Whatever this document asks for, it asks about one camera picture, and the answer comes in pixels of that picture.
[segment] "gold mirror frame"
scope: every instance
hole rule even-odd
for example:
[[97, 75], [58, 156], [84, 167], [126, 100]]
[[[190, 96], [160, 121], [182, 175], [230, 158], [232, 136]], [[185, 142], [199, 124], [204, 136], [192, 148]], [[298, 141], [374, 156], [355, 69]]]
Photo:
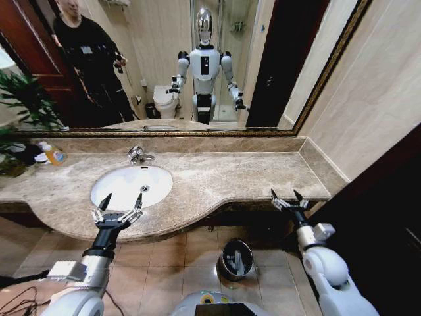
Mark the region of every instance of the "gold mirror frame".
[[159, 136], [206, 136], [206, 137], [281, 137], [281, 136], [296, 136], [298, 135], [305, 119], [308, 117], [310, 111], [317, 102], [320, 94], [326, 83], [334, 71], [338, 61], [343, 52], [347, 48], [355, 30], [364, 16], [368, 6], [372, 0], [359, 0], [355, 5], [340, 37], [338, 38], [333, 51], [330, 53], [326, 64], [317, 79], [301, 113], [292, 130], [274, 130], [274, 128], [250, 128], [244, 130], [216, 130], [216, 131], [166, 131], [166, 132], [145, 132], [145, 131], [131, 131], [131, 130], [113, 130], [105, 128], [72, 128], [68, 132], [42, 132], [30, 131], [14, 132], [13, 136], [25, 138], [94, 138], [94, 137], [159, 137]]

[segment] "faucet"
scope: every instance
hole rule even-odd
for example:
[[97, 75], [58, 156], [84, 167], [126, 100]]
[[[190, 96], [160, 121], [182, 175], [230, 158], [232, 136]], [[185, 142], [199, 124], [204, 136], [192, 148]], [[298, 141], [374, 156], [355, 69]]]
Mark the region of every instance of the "faucet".
[[135, 165], [142, 161], [152, 161], [154, 156], [146, 154], [140, 146], [134, 146], [129, 150], [127, 156], [130, 158], [130, 164]]

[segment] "person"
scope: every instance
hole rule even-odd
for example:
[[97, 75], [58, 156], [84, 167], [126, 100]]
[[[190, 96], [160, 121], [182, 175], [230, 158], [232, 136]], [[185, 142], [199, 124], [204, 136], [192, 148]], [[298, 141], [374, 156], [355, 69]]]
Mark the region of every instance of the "person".
[[80, 13], [78, 0], [56, 0], [60, 17], [53, 23], [53, 39], [64, 49], [87, 93], [88, 99], [101, 108], [103, 126], [134, 120], [121, 81], [114, 66], [122, 72], [127, 59], [96, 22]]

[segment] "man's hand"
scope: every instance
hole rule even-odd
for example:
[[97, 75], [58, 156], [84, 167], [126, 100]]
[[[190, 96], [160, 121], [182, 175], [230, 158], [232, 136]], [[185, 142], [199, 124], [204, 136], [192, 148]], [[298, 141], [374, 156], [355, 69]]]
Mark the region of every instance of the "man's hand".
[[60, 43], [59, 38], [57, 37], [57, 35], [53, 34], [53, 35], [51, 35], [51, 37], [53, 38], [53, 41], [54, 41], [55, 45], [57, 45], [60, 48], [63, 48], [63, 46], [61, 45], [61, 43]]
[[116, 53], [116, 64], [120, 67], [126, 66], [127, 58], [121, 54]]

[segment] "trash can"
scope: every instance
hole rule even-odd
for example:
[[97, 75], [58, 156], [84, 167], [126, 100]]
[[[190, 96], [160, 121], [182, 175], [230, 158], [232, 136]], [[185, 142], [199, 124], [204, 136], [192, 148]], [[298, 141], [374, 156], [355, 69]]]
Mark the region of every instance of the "trash can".
[[145, 105], [145, 110], [146, 110], [146, 116], [150, 119], [160, 119], [161, 118], [161, 114], [159, 113], [159, 111], [157, 110], [157, 108], [155, 107], [155, 104], [153, 103], [148, 103]]
[[240, 239], [230, 240], [218, 259], [218, 270], [224, 278], [239, 281], [249, 274], [253, 266], [253, 254]]

